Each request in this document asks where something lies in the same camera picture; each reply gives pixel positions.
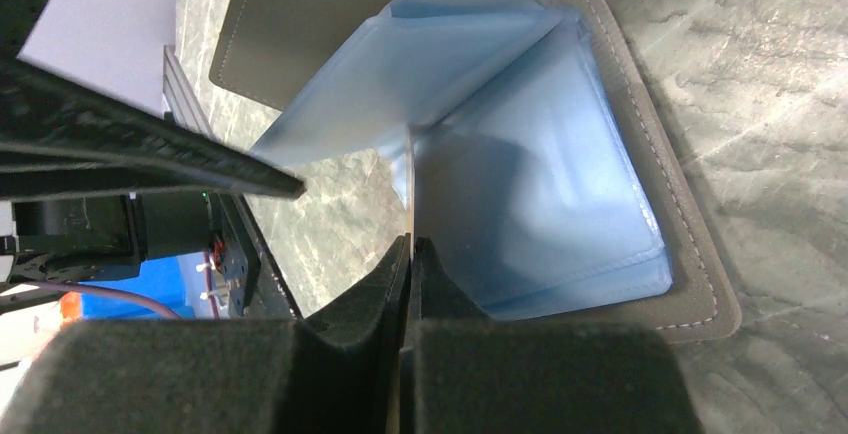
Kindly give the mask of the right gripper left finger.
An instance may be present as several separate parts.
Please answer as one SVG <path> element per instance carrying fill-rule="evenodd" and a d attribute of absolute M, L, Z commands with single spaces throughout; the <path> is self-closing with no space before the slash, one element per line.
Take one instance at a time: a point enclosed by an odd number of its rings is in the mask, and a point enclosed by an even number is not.
<path fill-rule="evenodd" d="M 410 240 L 305 319 L 98 320 L 63 329 L 5 433 L 382 433 Z"/>

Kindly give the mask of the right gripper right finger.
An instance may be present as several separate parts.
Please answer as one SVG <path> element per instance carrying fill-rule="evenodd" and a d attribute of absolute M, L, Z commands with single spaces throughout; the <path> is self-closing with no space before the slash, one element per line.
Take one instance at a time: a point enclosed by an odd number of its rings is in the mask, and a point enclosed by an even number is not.
<path fill-rule="evenodd" d="M 401 350 L 405 433 L 699 433 L 668 344 L 624 324 L 490 319 L 416 241 Z"/>

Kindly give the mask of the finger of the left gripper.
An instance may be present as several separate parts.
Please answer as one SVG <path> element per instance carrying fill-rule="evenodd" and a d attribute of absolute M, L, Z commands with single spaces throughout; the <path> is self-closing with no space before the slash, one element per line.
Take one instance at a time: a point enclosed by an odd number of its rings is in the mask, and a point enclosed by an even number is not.
<path fill-rule="evenodd" d="M 304 182 L 18 59 L 1 62 L 1 197 L 212 191 L 297 199 Z"/>

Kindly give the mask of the grey card holder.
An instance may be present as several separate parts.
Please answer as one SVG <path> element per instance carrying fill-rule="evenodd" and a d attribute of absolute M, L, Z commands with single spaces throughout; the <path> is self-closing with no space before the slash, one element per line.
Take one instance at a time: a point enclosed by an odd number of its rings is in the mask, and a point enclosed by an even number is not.
<path fill-rule="evenodd" d="M 741 309 L 605 0 L 231 0 L 210 78 L 279 111 L 279 167 L 373 149 L 490 317 L 671 342 Z"/>

